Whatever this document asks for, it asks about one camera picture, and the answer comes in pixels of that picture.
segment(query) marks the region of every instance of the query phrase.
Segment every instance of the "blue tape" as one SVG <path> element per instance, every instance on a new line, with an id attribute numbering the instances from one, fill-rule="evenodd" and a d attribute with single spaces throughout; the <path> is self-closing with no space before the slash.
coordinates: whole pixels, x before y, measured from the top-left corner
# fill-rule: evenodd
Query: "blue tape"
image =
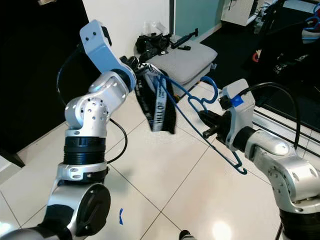
<path id="1" fill-rule="evenodd" d="M 121 225 L 124 224 L 124 222 L 122 221 L 122 218 L 121 218 L 121 214 L 122 214 L 123 211 L 124 211 L 124 209 L 123 209 L 123 208 L 120 208 L 120 213 L 119 213 L 119 219 L 120 219 L 120 221 L 119 221 L 119 223 L 120 223 Z"/>
<path id="2" fill-rule="evenodd" d="M 234 107 L 237 107 L 237 106 L 243 104 L 244 101 L 242 100 L 241 96 L 236 95 L 234 98 L 231 99 L 231 103 Z"/>

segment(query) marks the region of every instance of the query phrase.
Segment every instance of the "gray chair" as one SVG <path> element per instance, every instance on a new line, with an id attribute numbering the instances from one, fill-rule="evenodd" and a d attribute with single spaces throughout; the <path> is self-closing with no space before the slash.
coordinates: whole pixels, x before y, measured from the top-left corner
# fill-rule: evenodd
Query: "gray chair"
<path id="1" fill-rule="evenodd" d="M 174 42 L 179 38 L 173 35 L 171 41 Z M 168 54 L 156 55 L 146 62 L 164 70 L 170 78 L 189 90 L 210 71 L 211 64 L 218 54 L 210 47 L 192 40 L 186 41 L 181 47 L 184 45 L 190 46 L 191 50 L 172 49 L 169 46 Z M 173 92 L 179 97 L 184 94 L 175 85 L 173 85 Z"/>

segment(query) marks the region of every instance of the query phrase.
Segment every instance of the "black cable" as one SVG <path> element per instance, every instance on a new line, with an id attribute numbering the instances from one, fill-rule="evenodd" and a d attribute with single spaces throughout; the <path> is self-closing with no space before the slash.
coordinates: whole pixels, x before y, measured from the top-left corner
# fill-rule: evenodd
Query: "black cable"
<path id="1" fill-rule="evenodd" d="M 58 99 L 60 101 L 60 103 L 65 107 L 67 104 L 64 100 L 64 98 L 62 97 L 62 94 L 60 92 L 60 79 L 61 76 L 66 68 L 66 66 L 71 62 L 71 60 L 80 53 L 80 49 L 77 47 L 68 57 L 67 59 L 64 61 L 63 65 L 60 67 L 58 74 L 56 76 L 56 80 L 55 80 L 55 90 L 56 93 L 58 94 Z"/>
<path id="2" fill-rule="evenodd" d="M 230 11 L 232 1 L 233 1 L 233 0 L 230 0 L 230 5 L 229 5 L 229 9 L 228 9 L 228 11 Z"/>
<path id="3" fill-rule="evenodd" d="M 276 233 L 275 240 L 279 240 L 279 239 L 280 239 L 280 235 L 281 235 L 281 232 L 282 232 L 282 228 L 283 228 L 283 225 L 282 225 L 282 223 L 280 222 L 280 226 L 279 226 L 279 228 L 278 228 L 278 232 Z"/>
<path id="4" fill-rule="evenodd" d="M 127 133 L 124 130 L 124 128 L 119 123 L 117 123 L 115 120 L 113 120 L 112 118 L 110 118 L 110 122 L 112 122 L 114 125 L 116 125 L 122 131 L 122 133 L 124 135 L 124 147 L 118 156 L 114 157 L 110 161 L 107 161 L 108 164 L 110 164 L 110 163 L 114 162 L 115 160 L 117 160 L 118 158 L 120 158 L 125 153 L 127 146 L 128 146 L 128 136 L 127 136 Z"/>
<path id="5" fill-rule="evenodd" d="M 294 95 L 291 93 L 291 91 L 287 87 L 285 87 L 279 83 L 269 81 L 269 82 L 258 83 L 253 86 L 247 87 L 246 89 L 239 92 L 238 95 L 242 96 L 250 91 L 260 89 L 260 88 L 265 88 L 265 87 L 273 87 L 273 88 L 276 88 L 276 89 L 283 91 L 286 95 L 288 95 L 288 97 L 292 101 L 294 111 L 295 111 L 295 119 L 296 119 L 295 139 L 294 139 L 293 146 L 295 149 L 297 149 L 297 147 L 299 145 L 300 128 L 301 128 L 300 110 L 299 110 L 299 105 L 298 105 L 297 99 L 294 97 Z"/>
<path id="6" fill-rule="evenodd" d="M 59 71 L 58 71 L 58 74 L 56 76 L 56 83 L 55 83 L 55 90 L 58 94 L 58 98 L 59 98 L 59 101 L 60 103 L 66 107 L 66 102 L 64 100 L 64 98 L 62 97 L 61 95 L 61 92 L 60 92 L 60 79 L 61 79 L 61 76 L 64 72 L 64 69 L 65 67 L 70 63 L 70 61 L 78 54 L 80 53 L 81 50 L 77 47 L 72 53 L 70 56 L 68 56 L 68 58 L 65 60 L 65 62 L 63 63 L 63 65 L 60 67 Z M 110 161 L 107 161 L 108 164 L 114 162 L 115 160 L 117 160 L 118 158 L 120 158 L 124 152 L 126 151 L 127 149 L 127 145 L 128 145 L 128 136 L 127 136 L 127 133 L 126 131 L 124 130 L 124 128 L 119 124 L 117 123 L 115 120 L 113 120 L 112 118 L 110 118 L 110 122 L 112 122 L 114 125 L 116 125 L 120 130 L 121 132 L 123 133 L 123 136 L 124 136 L 124 147 L 122 149 L 122 151 L 120 152 L 120 154 L 116 157 L 114 157 L 113 159 L 111 159 Z"/>

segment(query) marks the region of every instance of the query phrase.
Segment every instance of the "robotic arm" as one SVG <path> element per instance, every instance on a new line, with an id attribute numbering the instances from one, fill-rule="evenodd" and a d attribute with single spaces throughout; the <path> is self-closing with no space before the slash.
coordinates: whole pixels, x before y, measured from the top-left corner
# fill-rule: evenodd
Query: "robotic arm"
<path id="1" fill-rule="evenodd" d="M 2 240 L 83 240 L 106 224 L 111 197 L 104 186 L 107 123 L 136 85 L 134 72 L 112 53 L 107 29 L 94 20 L 80 37 L 85 53 L 102 73 L 86 95 L 65 107 L 69 125 L 64 159 L 47 203 L 42 223 L 19 229 Z"/>
<path id="2" fill-rule="evenodd" d="M 200 112 L 202 121 L 211 127 L 207 136 L 217 139 L 231 151 L 240 150 L 269 179 L 280 210 L 286 240 L 320 239 L 319 172 L 299 157 L 294 146 L 252 124 L 255 100 L 244 79 L 222 89 L 220 105 L 223 116 Z"/>
<path id="3" fill-rule="evenodd" d="M 134 72 L 112 53 L 107 29 L 94 20 L 80 31 L 85 53 L 102 73 L 89 93 L 71 100 L 65 107 L 69 128 L 65 133 L 64 159 L 47 203 L 42 223 L 19 229 L 1 240 L 83 240 L 106 224 L 111 197 L 104 186 L 108 173 L 105 161 L 106 126 L 112 113 L 136 85 Z M 244 79 L 223 88 L 220 104 L 223 116 L 200 112 L 210 127 L 208 137 L 230 150 L 240 150 L 269 179 L 280 209 L 286 240 L 320 239 L 320 178 L 318 171 L 300 158 L 294 147 L 252 124 L 255 100 Z"/>

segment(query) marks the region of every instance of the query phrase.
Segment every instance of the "white tile floor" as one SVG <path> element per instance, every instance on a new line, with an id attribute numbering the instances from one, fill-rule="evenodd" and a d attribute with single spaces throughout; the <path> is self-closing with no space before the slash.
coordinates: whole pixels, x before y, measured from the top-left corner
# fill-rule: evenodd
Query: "white tile floor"
<path id="1" fill-rule="evenodd" d="M 210 97 L 213 89 L 205 83 L 191 93 Z M 207 129 L 187 105 L 182 110 L 201 131 Z M 208 106 L 221 113 L 219 105 Z M 182 229 L 190 230 L 199 240 L 272 240 L 280 223 L 268 179 L 239 153 L 246 176 L 240 175 L 215 151 L 208 148 L 177 117 L 176 134 L 152 133 L 140 107 L 131 93 L 114 114 L 128 133 L 125 154 L 110 166 L 105 185 L 111 193 L 107 224 L 89 240 L 177 240 Z M 274 122 L 255 116 L 255 121 L 280 133 L 288 133 Z M 19 152 L 26 166 L 0 185 L 0 235 L 19 227 L 33 227 L 45 214 L 48 194 L 62 161 L 65 124 Z M 108 159 L 117 155 L 124 144 L 121 132 L 109 123 Z M 320 139 L 320 135 L 302 129 Z M 225 146 L 211 142 L 232 158 Z M 306 138 L 300 144 L 319 153 L 320 146 Z M 320 159 L 300 149 L 299 154 L 320 169 Z M 123 225 L 119 210 L 123 208 Z"/>

